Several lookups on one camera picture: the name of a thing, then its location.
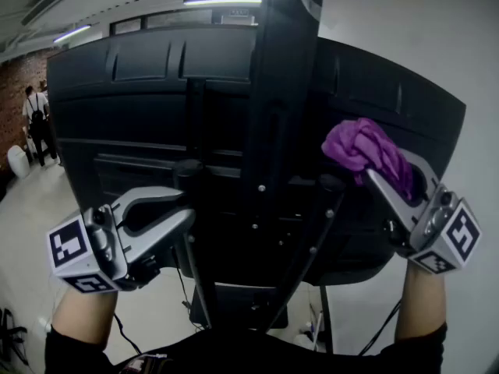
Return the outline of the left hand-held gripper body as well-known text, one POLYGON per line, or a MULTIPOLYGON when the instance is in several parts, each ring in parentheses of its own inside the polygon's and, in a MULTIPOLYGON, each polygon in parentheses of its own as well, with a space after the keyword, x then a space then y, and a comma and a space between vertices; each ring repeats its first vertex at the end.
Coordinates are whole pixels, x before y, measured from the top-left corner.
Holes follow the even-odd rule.
POLYGON ((46 236, 52 273, 82 294, 134 291, 160 273, 153 260, 126 261, 109 205, 76 211, 46 236))

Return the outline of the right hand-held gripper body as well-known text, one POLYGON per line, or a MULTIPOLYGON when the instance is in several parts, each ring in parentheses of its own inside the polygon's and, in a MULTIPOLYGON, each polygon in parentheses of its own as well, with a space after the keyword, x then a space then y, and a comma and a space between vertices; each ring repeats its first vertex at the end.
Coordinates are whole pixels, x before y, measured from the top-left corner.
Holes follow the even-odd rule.
POLYGON ((443 275, 465 267, 482 237, 465 199, 439 184, 412 232, 395 216, 384 225, 397 254, 427 272, 443 275))

